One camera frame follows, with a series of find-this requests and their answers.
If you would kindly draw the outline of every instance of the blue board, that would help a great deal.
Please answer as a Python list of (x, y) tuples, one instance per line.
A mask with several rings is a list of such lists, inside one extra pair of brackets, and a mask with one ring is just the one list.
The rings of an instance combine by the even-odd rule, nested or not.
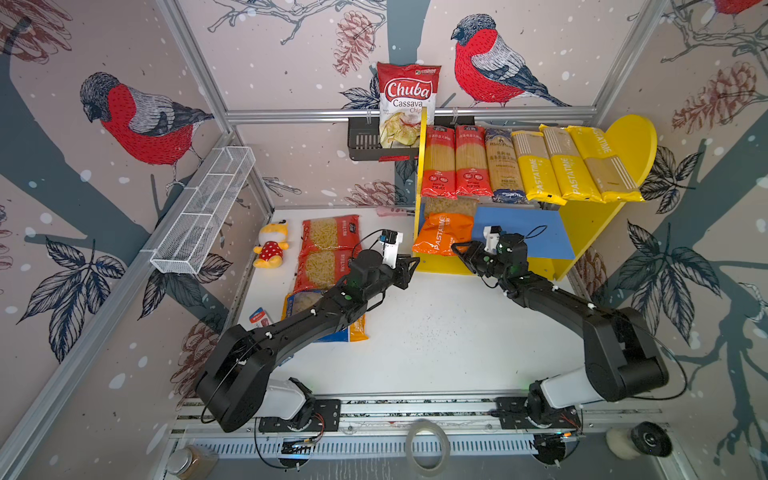
[(526, 240), (528, 256), (533, 258), (554, 258), (573, 260), (573, 248), (565, 233), (560, 212), (554, 210), (528, 210), (521, 208), (479, 207), (472, 228), (472, 239), (485, 242), (483, 227), (500, 225), (506, 233), (527, 235), (539, 225), (547, 230), (541, 235)]

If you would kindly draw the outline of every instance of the red spaghetti package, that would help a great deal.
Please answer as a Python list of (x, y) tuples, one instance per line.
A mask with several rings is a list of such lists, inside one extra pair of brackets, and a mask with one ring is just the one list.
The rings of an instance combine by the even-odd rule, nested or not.
[(429, 125), (424, 149), (423, 197), (456, 198), (456, 160), (452, 128)]
[(456, 194), (493, 197), (483, 127), (456, 125)]

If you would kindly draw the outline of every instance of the bullfinch drawing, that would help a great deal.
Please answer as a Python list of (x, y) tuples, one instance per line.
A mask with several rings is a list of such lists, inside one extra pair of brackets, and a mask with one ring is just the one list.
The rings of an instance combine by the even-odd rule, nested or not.
[(451, 39), (456, 40), (456, 81), (475, 99), (473, 107), (480, 102), (503, 107), (515, 97), (539, 97), (559, 107), (568, 106), (551, 96), (525, 66), (525, 59), (504, 43), (490, 15), (464, 17)]
[(90, 122), (98, 119), (133, 158), (150, 165), (173, 165), (192, 150), (201, 123), (212, 119), (198, 108), (184, 107), (165, 95), (145, 94), (104, 72), (94, 73), (80, 87), (80, 101)]

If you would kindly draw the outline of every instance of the tape roll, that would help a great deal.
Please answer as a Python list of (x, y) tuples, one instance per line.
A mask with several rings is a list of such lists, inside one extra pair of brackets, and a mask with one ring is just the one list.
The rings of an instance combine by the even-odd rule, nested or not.
[[(413, 439), (416, 437), (417, 433), (423, 432), (425, 430), (435, 434), (435, 436), (440, 441), (440, 449), (442, 450), (440, 461), (437, 462), (437, 465), (432, 468), (426, 468), (419, 465), (416, 459), (413, 458)], [(411, 429), (408, 431), (408, 436), (406, 437), (406, 458), (408, 459), (408, 463), (411, 464), (413, 469), (422, 477), (434, 477), (439, 475), (443, 470), (445, 470), (445, 463), (447, 462), (450, 455), (451, 444), (448, 441), (448, 436), (437, 424), (432, 423), (429, 420), (419, 420), (418, 422), (414, 422), (413, 425), (411, 425)]]

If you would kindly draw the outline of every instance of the pastatime orange bag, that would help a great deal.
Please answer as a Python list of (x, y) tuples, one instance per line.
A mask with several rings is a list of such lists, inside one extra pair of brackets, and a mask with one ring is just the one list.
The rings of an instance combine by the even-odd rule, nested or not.
[(461, 214), (432, 214), (416, 237), (413, 251), (432, 255), (455, 255), (451, 251), (454, 243), (469, 242), (475, 219)]

